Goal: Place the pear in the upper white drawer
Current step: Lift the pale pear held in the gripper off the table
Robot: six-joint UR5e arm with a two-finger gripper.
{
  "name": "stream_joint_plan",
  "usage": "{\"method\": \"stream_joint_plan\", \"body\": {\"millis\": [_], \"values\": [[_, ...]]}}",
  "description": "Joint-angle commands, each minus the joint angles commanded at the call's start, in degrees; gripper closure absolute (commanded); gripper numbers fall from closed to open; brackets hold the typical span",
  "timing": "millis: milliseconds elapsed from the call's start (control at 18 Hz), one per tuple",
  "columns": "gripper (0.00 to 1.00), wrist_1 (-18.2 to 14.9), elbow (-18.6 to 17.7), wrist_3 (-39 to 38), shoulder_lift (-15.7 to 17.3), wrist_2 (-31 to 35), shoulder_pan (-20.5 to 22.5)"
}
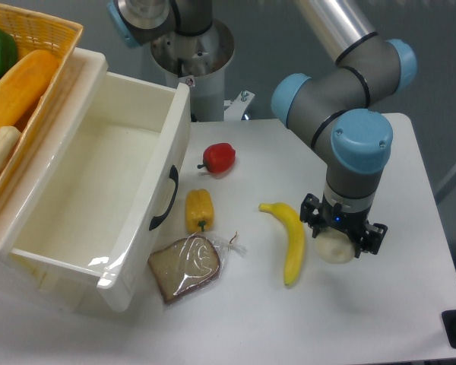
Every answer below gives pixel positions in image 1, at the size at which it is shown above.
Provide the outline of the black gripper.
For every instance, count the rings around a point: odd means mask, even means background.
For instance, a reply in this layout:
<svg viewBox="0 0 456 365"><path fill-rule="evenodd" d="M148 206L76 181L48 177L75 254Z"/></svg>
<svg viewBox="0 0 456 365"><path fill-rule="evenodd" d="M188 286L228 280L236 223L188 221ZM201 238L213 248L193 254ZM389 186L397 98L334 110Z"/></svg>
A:
<svg viewBox="0 0 456 365"><path fill-rule="evenodd" d="M309 225L314 239L324 229L332 228L348 236L350 241L356 241L355 257L358 259L362 253L377 255L388 231L385 224L367 222L369 212L370 208L345 212L339 203L331 206L325 198L320 202L309 193L301 203L299 219Z"/></svg>

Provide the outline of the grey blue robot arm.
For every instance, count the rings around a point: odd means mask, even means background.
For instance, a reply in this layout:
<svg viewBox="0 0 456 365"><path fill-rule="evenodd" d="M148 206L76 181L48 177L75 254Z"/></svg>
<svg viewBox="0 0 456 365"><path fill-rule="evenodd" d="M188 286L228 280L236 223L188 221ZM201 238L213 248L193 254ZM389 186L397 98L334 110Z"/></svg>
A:
<svg viewBox="0 0 456 365"><path fill-rule="evenodd" d="M416 56L406 43L382 39L353 1L299 1L297 7L336 68L319 80L284 78L271 109L326 163L323 195L307 195L299 218L312 229L319 255L344 263L376 254L387 233L368 215L393 130L370 106L414 79ZM110 1L107 8L126 44L150 45L169 86L189 86L193 121L223 119L224 69L234 42L211 2Z"/></svg>

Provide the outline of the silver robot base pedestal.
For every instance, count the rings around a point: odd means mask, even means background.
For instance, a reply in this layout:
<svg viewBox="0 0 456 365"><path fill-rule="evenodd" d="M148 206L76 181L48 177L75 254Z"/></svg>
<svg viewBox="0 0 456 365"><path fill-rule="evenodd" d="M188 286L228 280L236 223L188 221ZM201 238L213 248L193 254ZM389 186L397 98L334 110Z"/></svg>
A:
<svg viewBox="0 0 456 365"><path fill-rule="evenodd" d="M219 20L201 35L171 32L150 45L166 86L189 87L192 120L198 122L224 120L225 71L234 49L230 29Z"/></svg>

